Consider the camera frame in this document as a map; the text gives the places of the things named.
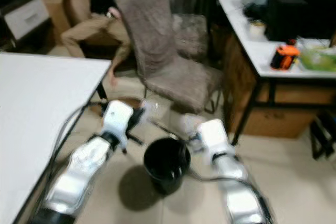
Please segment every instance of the chair backrest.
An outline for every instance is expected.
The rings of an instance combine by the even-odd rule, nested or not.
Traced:
[[[64,11],[72,27],[91,18],[90,1],[63,0]]]
[[[144,81],[177,57],[169,0],[115,0]]]

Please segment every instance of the man's hand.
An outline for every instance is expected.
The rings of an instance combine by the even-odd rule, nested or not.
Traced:
[[[109,13],[111,13],[116,19],[121,19],[121,14],[116,8],[110,7]]]

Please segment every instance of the table leg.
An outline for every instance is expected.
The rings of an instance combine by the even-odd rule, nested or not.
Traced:
[[[246,105],[246,108],[244,110],[244,114],[243,114],[243,116],[240,119],[238,128],[236,130],[235,136],[234,136],[233,141],[232,141],[232,145],[233,146],[236,146],[238,144],[238,139],[239,139],[241,133],[244,130],[244,127],[245,127],[245,125],[247,123],[248,117],[250,116],[250,113],[251,113],[251,111],[252,111],[252,109],[254,107],[254,103],[256,102],[256,99],[257,99],[257,97],[259,95],[260,89],[261,89],[261,83],[260,83],[260,81],[257,81],[257,84],[254,87],[253,92],[252,92],[252,94],[250,96],[250,99],[249,99],[249,101],[248,101],[248,103]]]
[[[103,87],[103,83],[99,83],[98,87],[97,87],[97,92],[98,92],[98,95],[99,95],[99,98],[100,99],[106,99],[107,100],[107,95],[106,95],[106,92],[105,92],[105,89]]]

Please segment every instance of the khaki pants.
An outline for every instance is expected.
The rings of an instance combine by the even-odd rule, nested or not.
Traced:
[[[125,26],[121,20],[105,16],[94,16],[92,19],[77,24],[64,32],[61,36],[63,44],[67,47],[73,57],[85,57],[79,46],[79,42],[89,37],[107,32],[113,39],[120,42],[120,47],[115,53],[114,60],[122,62],[127,59],[131,51],[131,41]]]

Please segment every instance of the man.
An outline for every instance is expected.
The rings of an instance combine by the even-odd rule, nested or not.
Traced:
[[[115,68],[127,59],[131,51],[131,42],[120,12],[114,0],[91,0],[92,19],[78,24],[62,34],[62,42],[74,57],[85,57],[79,42],[105,30],[112,38],[120,42],[109,72],[110,82],[117,84]]]

